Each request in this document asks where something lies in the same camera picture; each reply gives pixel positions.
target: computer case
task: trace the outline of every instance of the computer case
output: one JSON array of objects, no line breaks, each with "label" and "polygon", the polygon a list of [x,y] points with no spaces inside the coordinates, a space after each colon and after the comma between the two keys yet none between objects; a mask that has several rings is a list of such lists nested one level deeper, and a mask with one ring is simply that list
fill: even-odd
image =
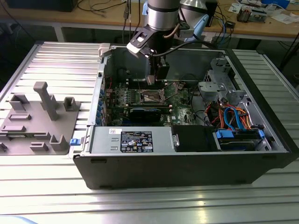
[{"label": "computer case", "polygon": [[10,8],[44,9],[71,12],[78,0],[6,0]]}]

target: blue cable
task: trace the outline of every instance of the blue cable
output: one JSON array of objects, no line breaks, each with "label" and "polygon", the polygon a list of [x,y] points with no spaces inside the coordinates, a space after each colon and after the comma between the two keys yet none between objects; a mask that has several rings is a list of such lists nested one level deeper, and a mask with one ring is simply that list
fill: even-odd
[{"label": "blue cable", "polygon": [[223,25],[223,36],[222,36],[222,39],[220,41],[220,44],[222,44],[222,42],[224,40],[224,36],[226,34],[226,26],[225,26],[224,21],[222,19],[220,19],[220,18],[218,18],[218,19],[222,22],[222,25]]},{"label": "blue cable", "polygon": [[235,108],[233,108],[233,107],[227,107],[227,108],[225,109],[225,111],[224,111],[223,117],[224,117],[224,122],[225,122],[225,124],[226,124],[227,126],[229,126],[233,131],[235,131],[235,128],[232,127],[232,126],[229,124],[228,119],[227,119],[227,114],[228,114],[229,109],[233,109],[233,110],[234,110],[234,112],[235,112],[235,120],[237,121],[237,125],[238,125],[238,127],[239,127],[240,129],[242,129],[242,130],[245,130],[244,126],[242,125],[242,123],[241,123],[241,121],[240,121],[240,118],[239,118],[239,115],[238,115],[238,111],[237,111]]}]

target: floor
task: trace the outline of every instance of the floor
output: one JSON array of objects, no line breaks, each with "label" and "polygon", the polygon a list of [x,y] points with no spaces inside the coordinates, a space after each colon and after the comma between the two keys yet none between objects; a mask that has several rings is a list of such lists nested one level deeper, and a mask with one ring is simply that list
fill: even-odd
[{"label": "floor", "polygon": [[[24,28],[37,41],[57,41],[54,28],[43,26],[25,26]],[[14,26],[14,34],[8,35],[3,33],[0,35],[0,88],[2,89],[6,82],[13,75],[23,58],[33,46],[34,42],[28,35],[20,29],[19,26]],[[83,28],[63,28],[65,39],[68,42],[109,42],[122,43],[121,31],[118,30],[91,30]],[[128,41],[128,36],[125,35],[125,42]],[[232,38],[224,48],[236,48],[239,39]],[[277,41],[261,41],[257,47],[262,50],[276,66],[279,66],[282,58],[286,53]],[[294,79],[294,75],[299,73],[299,55],[293,59],[285,67],[283,74],[295,87],[299,84]]]}]

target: white label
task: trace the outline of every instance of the white label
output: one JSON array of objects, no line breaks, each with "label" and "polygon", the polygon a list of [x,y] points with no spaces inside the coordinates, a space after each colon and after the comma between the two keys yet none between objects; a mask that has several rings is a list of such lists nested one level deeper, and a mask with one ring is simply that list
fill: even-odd
[{"label": "white label", "polygon": [[122,129],[121,128],[110,128],[109,134],[121,134]]}]

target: open computer chassis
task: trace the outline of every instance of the open computer chassis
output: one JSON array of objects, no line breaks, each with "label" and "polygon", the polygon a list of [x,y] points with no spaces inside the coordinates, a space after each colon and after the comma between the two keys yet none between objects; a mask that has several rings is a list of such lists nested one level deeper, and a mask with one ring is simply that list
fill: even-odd
[{"label": "open computer chassis", "polygon": [[[168,56],[167,80],[155,87],[144,84],[146,62],[125,61],[124,52],[100,48],[84,151],[73,156],[89,188],[252,183],[299,156],[246,69],[269,69],[257,52],[178,50]],[[226,108],[232,126],[234,108],[243,110],[243,129],[217,117]]]}]

